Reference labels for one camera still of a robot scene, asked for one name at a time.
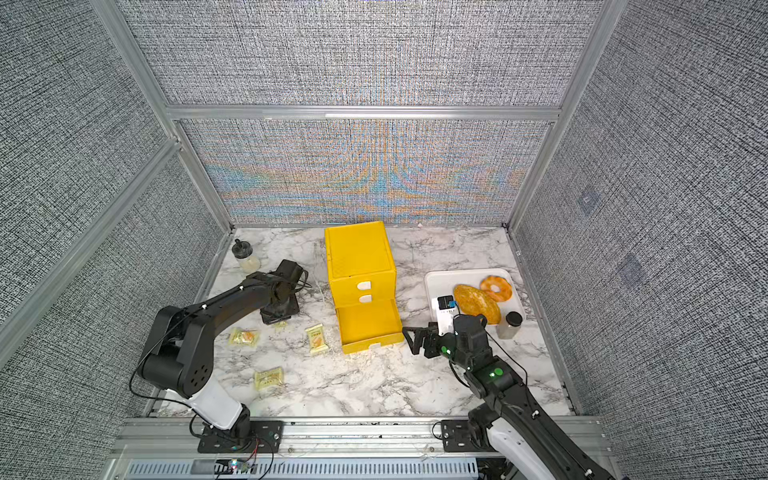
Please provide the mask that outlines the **yellow plastic drawer cabinet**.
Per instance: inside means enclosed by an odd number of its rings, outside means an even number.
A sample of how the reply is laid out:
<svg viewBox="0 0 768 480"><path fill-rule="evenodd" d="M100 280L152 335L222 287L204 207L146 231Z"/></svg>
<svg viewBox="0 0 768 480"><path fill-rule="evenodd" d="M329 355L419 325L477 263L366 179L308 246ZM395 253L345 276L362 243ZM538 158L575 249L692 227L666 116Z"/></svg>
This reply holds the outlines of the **yellow plastic drawer cabinet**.
<svg viewBox="0 0 768 480"><path fill-rule="evenodd" d="M342 351L354 354L402 342L396 266L384 223L329 227L324 239Z"/></svg>

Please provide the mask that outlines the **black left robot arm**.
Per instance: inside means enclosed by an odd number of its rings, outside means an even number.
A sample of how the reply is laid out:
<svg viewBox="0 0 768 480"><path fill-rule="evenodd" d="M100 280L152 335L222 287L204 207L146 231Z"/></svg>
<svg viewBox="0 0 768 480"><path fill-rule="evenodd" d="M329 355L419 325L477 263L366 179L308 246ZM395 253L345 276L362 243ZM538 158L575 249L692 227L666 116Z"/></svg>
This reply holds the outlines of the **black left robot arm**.
<svg viewBox="0 0 768 480"><path fill-rule="evenodd" d="M208 300L159 310L132 377L178 395L175 402L207 424L202 438L212 436L244 449L255 440L250 434L250 411L214 378L215 339L255 311L267 325L298 314L297 293L307 279L303 267L284 259L276 270L249 274Z"/></svg>

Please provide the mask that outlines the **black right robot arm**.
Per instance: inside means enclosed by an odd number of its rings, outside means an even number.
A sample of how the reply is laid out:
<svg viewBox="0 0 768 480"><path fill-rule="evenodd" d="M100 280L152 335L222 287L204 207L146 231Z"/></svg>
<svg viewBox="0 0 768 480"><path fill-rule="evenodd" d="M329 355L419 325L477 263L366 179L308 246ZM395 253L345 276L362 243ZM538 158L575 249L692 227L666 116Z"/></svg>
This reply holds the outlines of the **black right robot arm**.
<svg viewBox="0 0 768 480"><path fill-rule="evenodd" d="M534 399L525 377L490 345L482 316L456 315L453 330L438 324L405 327L411 353L442 357L482 405L468 414L470 441L502 454L525 479L612 479L614 475L584 452Z"/></svg>

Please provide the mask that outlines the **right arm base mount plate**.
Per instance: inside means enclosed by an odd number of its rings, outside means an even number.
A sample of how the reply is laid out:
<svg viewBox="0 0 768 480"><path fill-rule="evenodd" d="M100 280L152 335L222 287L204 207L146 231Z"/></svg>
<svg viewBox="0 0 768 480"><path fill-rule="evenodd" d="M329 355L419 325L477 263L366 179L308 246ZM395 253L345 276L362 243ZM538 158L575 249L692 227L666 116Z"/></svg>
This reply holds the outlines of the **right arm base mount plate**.
<svg viewBox="0 0 768 480"><path fill-rule="evenodd" d="M485 451L485 448L473 436L468 420L441 420L439 434L445 452L475 453Z"/></svg>

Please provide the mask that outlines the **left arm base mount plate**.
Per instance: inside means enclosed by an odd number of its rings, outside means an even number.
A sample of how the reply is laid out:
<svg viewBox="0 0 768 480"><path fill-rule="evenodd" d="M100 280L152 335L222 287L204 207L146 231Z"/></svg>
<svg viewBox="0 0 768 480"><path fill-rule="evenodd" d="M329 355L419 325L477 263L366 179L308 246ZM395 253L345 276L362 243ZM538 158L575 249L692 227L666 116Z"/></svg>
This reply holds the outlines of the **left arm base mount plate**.
<svg viewBox="0 0 768 480"><path fill-rule="evenodd" d="M238 428L221 430L205 425L199 435L197 452L202 454L276 453L283 437L282 421L254 421L242 423Z"/></svg>

